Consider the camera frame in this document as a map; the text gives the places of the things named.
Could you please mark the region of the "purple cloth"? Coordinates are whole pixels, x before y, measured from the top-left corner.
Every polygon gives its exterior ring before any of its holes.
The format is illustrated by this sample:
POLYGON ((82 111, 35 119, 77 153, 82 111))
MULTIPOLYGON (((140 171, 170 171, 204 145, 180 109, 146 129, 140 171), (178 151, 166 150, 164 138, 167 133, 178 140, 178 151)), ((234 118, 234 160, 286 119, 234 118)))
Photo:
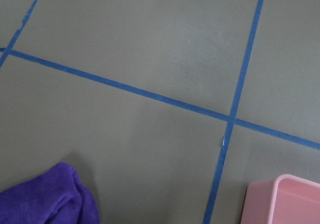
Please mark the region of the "purple cloth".
POLYGON ((58 163, 47 172, 0 194, 2 224, 98 224, 92 193, 75 169, 58 163))

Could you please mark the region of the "pink plastic bin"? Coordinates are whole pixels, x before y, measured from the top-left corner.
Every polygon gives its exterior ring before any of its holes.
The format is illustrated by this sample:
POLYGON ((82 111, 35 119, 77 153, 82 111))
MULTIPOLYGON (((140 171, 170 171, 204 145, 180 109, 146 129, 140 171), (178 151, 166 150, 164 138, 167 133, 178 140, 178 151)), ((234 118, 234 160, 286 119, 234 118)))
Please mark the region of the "pink plastic bin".
POLYGON ((320 185, 284 174, 248 185, 242 224, 318 224, 320 185))

